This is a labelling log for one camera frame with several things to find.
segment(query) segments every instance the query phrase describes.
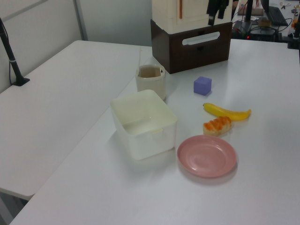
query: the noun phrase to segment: translucent plastic bin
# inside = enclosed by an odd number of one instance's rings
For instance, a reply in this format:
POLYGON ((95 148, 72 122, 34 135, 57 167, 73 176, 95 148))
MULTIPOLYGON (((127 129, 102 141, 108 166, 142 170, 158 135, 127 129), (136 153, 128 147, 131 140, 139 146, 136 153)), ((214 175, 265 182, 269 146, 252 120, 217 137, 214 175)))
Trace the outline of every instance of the translucent plastic bin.
POLYGON ((110 103, 119 137, 132 158, 140 160, 175 146, 177 117, 152 90, 110 103))

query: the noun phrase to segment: plate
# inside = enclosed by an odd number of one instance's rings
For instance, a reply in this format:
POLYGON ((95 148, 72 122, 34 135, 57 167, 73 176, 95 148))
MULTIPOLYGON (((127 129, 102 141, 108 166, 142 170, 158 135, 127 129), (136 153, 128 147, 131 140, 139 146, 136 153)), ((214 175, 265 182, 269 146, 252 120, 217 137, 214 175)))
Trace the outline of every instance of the plate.
POLYGON ((182 166, 199 177, 219 177, 236 164, 234 148, 221 138, 197 135, 186 139, 177 150, 182 166))

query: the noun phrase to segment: white wall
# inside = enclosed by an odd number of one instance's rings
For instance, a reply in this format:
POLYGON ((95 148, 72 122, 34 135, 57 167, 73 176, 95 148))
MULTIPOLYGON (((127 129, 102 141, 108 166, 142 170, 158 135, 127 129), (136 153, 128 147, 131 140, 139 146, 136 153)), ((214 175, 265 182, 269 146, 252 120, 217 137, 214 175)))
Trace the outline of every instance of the white wall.
POLYGON ((77 0, 89 41, 151 46, 151 0, 77 0))
MULTIPOLYGON (((23 76, 82 39, 73 0, 45 1, 4 21, 4 25, 23 76)), ((8 69, 8 56, 0 42, 0 93, 10 86, 8 69)))

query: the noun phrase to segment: white box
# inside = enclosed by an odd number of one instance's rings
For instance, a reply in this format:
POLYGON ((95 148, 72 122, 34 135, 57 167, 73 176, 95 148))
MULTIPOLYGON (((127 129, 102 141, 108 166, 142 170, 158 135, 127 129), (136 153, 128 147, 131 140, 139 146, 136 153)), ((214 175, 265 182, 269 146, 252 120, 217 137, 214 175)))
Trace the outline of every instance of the white box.
MULTIPOLYGON (((152 20, 168 34, 208 27, 208 2, 209 0, 152 0, 152 20)), ((233 0, 229 0, 224 18, 218 19, 217 13, 215 25, 231 22, 232 7, 233 0)))
POLYGON ((110 103, 119 137, 140 160, 175 146, 177 117, 153 91, 143 90, 110 103))

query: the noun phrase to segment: toy banana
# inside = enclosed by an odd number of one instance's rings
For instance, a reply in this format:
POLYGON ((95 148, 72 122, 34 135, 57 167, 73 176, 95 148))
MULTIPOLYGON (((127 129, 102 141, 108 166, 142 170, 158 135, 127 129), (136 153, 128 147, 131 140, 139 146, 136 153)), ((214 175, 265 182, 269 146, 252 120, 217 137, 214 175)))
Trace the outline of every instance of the toy banana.
POLYGON ((203 107, 207 112, 215 116, 228 116, 231 120, 244 120, 248 118, 251 114, 251 109, 245 112, 235 112, 235 111, 223 109, 212 103, 204 103, 203 107))

